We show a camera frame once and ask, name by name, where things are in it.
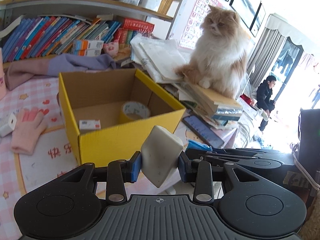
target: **crosshair symbol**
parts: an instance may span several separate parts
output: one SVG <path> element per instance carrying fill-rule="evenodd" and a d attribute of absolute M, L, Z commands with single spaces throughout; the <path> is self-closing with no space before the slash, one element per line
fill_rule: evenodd
<path fill-rule="evenodd" d="M 157 198 L 156 201 L 157 201 L 158 203 L 162 203 L 162 202 L 165 201 L 165 200 L 164 200 L 163 198 Z"/>

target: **star print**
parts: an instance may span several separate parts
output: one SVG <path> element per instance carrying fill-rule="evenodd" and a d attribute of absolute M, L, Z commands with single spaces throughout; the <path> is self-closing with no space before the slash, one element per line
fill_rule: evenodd
<path fill-rule="evenodd" d="M 3 192 L 2 196 L 4 197 L 4 199 L 9 198 L 9 192 L 8 191 Z"/>
<path fill-rule="evenodd" d="M 28 96 L 28 94 L 22 94 L 22 95 L 20 95 L 20 100 L 25 100 L 26 98 L 28 98 L 29 96 Z"/>

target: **pink checkered tablecloth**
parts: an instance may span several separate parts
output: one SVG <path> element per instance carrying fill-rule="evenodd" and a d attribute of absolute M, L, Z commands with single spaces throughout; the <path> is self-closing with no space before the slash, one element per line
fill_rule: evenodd
<path fill-rule="evenodd" d="M 58 79 L 32 79 L 20 85 L 0 100 L 0 118 L 21 108 L 37 106 L 43 109 L 48 129 L 40 136 L 32 156 L 15 154 L 10 150 L 11 135 L 0 141 L 0 240 L 17 240 L 21 233 L 14 220 L 15 203 L 26 193 L 74 169 L 76 159 L 68 142 L 59 105 L 57 103 Z M 188 139 L 199 140 L 183 123 L 175 134 L 186 146 Z M 225 142 L 234 131 L 218 134 Z M 126 183 L 128 197 L 131 194 L 156 195 L 180 180 L 178 171 L 156 188 L 140 173 L 138 182 Z M 98 183 L 97 196 L 104 198 L 105 183 Z"/>

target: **open cardboard box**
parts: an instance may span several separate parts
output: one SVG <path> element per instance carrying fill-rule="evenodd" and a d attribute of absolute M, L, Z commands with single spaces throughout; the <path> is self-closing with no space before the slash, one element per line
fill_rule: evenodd
<path fill-rule="evenodd" d="M 96 167 L 130 159 L 155 125 L 173 133 L 185 111 L 138 69 L 60 73 L 59 101 L 78 164 L 93 162 Z M 119 125 L 121 106 L 127 101 L 148 106 L 151 117 Z M 80 120 L 100 120 L 101 130 L 80 131 Z"/>

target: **red heart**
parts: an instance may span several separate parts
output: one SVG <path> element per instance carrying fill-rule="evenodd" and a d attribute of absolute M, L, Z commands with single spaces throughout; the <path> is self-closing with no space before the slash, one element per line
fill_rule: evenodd
<path fill-rule="evenodd" d="M 49 113 L 49 109 L 40 109 L 39 112 L 42 112 L 42 114 L 46 115 Z"/>

